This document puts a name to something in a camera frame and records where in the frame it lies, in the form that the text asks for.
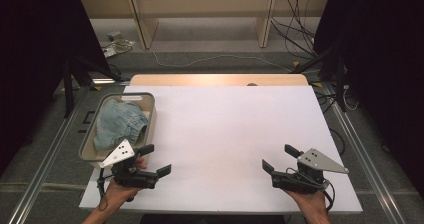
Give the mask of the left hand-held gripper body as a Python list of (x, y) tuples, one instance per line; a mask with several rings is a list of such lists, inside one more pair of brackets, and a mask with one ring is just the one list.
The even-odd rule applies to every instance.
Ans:
[(110, 167), (116, 183), (123, 187), (154, 189), (159, 177), (155, 172), (138, 168), (137, 150), (124, 139), (101, 163), (101, 168)]

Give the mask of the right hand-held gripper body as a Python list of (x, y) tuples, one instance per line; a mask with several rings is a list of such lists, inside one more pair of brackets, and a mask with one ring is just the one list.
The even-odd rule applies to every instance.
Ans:
[(285, 172), (274, 169), (271, 174), (274, 188), (300, 194), (314, 194), (317, 191), (324, 191), (329, 185), (329, 181), (324, 177), (324, 171), (342, 174), (349, 173), (347, 168), (315, 148), (309, 149), (302, 156), (295, 159), (297, 161), (297, 169), (292, 172), (290, 172), (289, 168)]

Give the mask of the light blue denim cap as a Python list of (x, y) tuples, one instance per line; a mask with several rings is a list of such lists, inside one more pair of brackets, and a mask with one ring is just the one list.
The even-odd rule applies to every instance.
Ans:
[(124, 140), (135, 145), (148, 123), (148, 118), (135, 103), (111, 99), (101, 107), (96, 119), (95, 148), (113, 150)]

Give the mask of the beige plastic basket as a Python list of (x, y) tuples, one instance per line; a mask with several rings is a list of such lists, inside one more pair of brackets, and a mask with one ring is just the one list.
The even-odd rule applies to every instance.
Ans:
[(141, 148), (150, 143), (156, 120), (155, 98), (151, 93), (112, 93), (104, 96), (97, 106), (93, 120), (79, 150), (80, 158), (97, 169), (101, 168), (100, 163), (114, 150), (98, 151), (94, 145), (95, 124), (98, 113), (101, 107), (111, 99), (119, 102), (129, 101), (135, 103), (148, 118), (147, 128), (140, 134), (136, 144), (132, 145), (134, 148)]

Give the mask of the person's right hand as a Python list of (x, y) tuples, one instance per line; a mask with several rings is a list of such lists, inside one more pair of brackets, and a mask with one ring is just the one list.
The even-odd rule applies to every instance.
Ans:
[(300, 194), (293, 191), (286, 191), (286, 194), (295, 201), (305, 217), (315, 217), (327, 214), (325, 195), (322, 192)]

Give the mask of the person's left hand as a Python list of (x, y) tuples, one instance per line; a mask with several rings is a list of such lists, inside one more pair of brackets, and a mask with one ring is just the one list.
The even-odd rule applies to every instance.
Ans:
[(99, 207), (101, 211), (119, 209), (127, 200), (134, 198), (141, 188), (123, 187), (112, 179)]

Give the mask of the white table mat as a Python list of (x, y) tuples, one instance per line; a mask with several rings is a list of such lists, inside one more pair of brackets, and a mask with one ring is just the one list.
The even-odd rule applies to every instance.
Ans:
[(294, 201), (262, 164), (296, 165), (284, 147), (340, 156), (309, 86), (148, 86), (155, 98), (155, 150), (148, 167), (170, 165), (153, 190), (123, 210), (139, 213), (290, 214)]

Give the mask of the person's dark clothing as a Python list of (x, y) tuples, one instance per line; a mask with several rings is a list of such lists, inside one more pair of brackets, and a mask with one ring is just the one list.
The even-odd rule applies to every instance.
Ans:
[(286, 224), (281, 215), (145, 214), (140, 224)]

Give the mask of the black metal stand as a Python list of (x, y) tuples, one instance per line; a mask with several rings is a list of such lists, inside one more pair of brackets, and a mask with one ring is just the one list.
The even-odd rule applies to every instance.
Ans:
[(308, 61), (306, 64), (296, 67), (291, 74), (301, 74), (312, 68), (318, 63), (322, 63), (319, 78), (321, 81), (336, 81), (335, 100), (343, 112), (346, 111), (346, 105), (343, 100), (344, 93), (344, 54), (340, 44), (333, 43), (330, 48), (323, 51), (317, 57)]
[(63, 65), (63, 83), (66, 100), (65, 118), (69, 117), (74, 109), (72, 79), (75, 79), (81, 87), (89, 87), (94, 83), (93, 78), (89, 74), (90, 71), (100, 73), (116, 82), (125, 81), (125, 78), (121, 75), (114, 74), (110, 70), (109, 65), (102, 67), (101, 65), (95, 64), (82, 56), (72, 56), (67, 58)]

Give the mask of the light wooden table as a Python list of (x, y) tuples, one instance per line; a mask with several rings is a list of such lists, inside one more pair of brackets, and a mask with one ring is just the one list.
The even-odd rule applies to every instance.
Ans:
[(131, 86), (307, 86), (302, 74), (137, 74)]

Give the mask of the white power adapter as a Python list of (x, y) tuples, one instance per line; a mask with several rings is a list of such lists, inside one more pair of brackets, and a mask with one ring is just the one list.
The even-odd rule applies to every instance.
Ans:
[(103, 54), (106, 58), (124, 54), (133, 49), (134, 41), (125, 39), (120, 31), (107, 34), (109, 44), (102, 47)]

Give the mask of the black curtain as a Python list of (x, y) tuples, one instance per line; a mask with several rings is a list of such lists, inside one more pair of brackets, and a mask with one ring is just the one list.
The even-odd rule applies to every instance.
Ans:
[(315, 50), (338, 34), (350, 85), (424, 198), (424, 0), (328, 0)]
[(0, 0), (0, 174), (35, 129), (72, 56), (108, 65), (81, 0)]

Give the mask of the light wooden shelf unit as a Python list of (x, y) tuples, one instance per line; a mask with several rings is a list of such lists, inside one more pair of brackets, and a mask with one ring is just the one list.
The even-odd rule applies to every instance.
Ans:
[(320, 17), (328, 0), (81, 0), (91, 19), (132, 19), (144, 49), (151, 47), (161, 18), (252, 17), (258, 44), (267, 46), (273, 17), (294, 7), (302, 17)]

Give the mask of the aluminium floor rail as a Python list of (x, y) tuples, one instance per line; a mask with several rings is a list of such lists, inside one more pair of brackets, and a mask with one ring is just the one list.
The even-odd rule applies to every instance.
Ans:
[(81, 102), (87, 96), (89, 90), (89, 87), (80, 87), (75, 94), (71, 92), (71, 95), (75, 95), (75, 100), (71, 102), (71, 110), (59, 120), (57, 124), (58, 129), (55, 132), (54, 138), (49, 143), (48, 149), (44, 151), (41, 162), (36, 164), (34, 162), (34, 156), (29, 157), (31, 163), (34, 164), (37, 169), (31, 176), (30, 181), (23, 185), (22, 196), (11, 213), (7, 224), (25, 223), (71, 129), (78, 109), (81, 106)]
[(342, 126), (345, 135), (360, 163), (372, 190), (377, 197), (390, 224), (407, 224), (399, 205), (395, 201), (391, 191), (380, 175), (372, 160), (371, 155), (365, 149), (362, 140), (357, 134), (347, 112), (343, 112), (338, 104), (332, 106), (334, 113)]

